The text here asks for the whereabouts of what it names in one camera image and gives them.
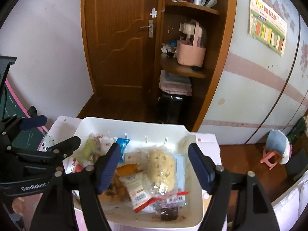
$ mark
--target pink basket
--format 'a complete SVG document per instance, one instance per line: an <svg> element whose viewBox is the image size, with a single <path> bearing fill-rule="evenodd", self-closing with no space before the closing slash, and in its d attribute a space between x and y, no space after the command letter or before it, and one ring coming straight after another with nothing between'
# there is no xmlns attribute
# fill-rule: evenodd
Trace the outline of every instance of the pink basket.
<svg viewBox="0 0 308 231"><path fill-rule="evenodd" d="M205 55L205 48L197 47L198 35L199 35L199 23L196 22L195 35L193 39L193 45L188 45L189 39L177 41L177 62L186 66L198 66L202 67L203 59Z"/></svg>

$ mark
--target pink plastic stool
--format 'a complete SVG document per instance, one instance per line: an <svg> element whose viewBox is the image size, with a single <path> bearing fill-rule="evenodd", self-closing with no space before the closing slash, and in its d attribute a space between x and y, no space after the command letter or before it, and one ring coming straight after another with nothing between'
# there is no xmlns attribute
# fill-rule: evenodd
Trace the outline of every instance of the pink plastic stool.
<svg viewBox="0 0 308 231"><path fill-rule="evenodd" d="M282 157L281 157L280 153L276 150L272 150L272 151L269 151L268 153L266 153L265 149L266 149L266 146L263 147L263 157L261 159L261 163L265 163L266 165L269 166L269 169L272 170L272 168L275 167L278 162L280 162ZM272 158L274 155L278 155L279 158L274 164L272 164L272 163L269 162L269 159Z"/></svg>

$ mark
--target stack of folded cloth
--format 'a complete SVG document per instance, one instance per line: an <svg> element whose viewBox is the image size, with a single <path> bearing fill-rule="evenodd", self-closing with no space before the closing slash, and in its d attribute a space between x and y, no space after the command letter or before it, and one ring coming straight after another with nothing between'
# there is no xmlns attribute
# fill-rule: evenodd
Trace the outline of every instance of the stack of folded cloth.
<svg viewBox="0 0 308 231"><path fill-rule="evenodd" d="M161 71L159 88L172 95L192 95L192 84L189 77L171 74L165 70Z"/></svg>

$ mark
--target wooden floor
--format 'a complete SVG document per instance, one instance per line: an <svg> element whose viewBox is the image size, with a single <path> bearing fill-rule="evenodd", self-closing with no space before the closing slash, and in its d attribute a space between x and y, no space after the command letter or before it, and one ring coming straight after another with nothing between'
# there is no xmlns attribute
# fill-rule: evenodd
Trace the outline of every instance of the wooden floor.
<svg viewBox="0 0 308 231"><path fill-rule="evenodd" d="M127 101L92 101L79 115L80 118L87 116L117 119L138 122L155 122L155 107L143 102ZM293 182L287 178L285 166L276 165L271 171L268 166L261 164L263 144L248 145L221 145L221 160L224 167L230 172L245 174L252 170L261 181L265 192L271 201L283 194ZM228 221L234 218L236 192L232 192Z"/></svg>

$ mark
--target pink stripe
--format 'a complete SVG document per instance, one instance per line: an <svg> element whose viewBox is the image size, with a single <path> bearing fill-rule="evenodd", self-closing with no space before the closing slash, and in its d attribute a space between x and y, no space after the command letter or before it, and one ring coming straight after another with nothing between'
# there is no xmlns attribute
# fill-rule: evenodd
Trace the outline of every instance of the pink stripe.
<svg viewBox="0 0 308 231"><path fill-rule="evenodd" d="M252 61L249 61L238 55L234 55L230 52L228 53L227 60L224 65L224 70L262 83L279 92L282 91L286 82L285 79L275 75L269 69L263 68ZM305 98L305 96L289 83L286 85L283 93L296 102L308 107L308 100Z"/></svg>
<svg viewBox="0 0 308 231"><path fill-rule="evenodd" d="M18 99L17 95L15 94L14 90L12 89L9 81L6 79L5 84L9 90L9 92L11 93L11 95L13 96L14 100L16 101L17 105L20 107L20 109L24 112L24 114L30 118L27 110L25 109L25 107L22 105L22 103L20 102L20 100ZM38 130L40 130L41 132L45 132L48 133L48 129L45 126L42 127L38 127Z"/></svg>
<svg viewBox="0 0 308 231"><path fill-rule="evenodd" d="M246 122L227 122L227 121L217 121L217 120L206 120L204 119L202 125L212 125L212 126L225 126L225 127L246 127L246 128L258 128L260 123L246 123ZM270 129L284 129L286 126L282 125L265 125L263 124L261 128Z"/></svg>

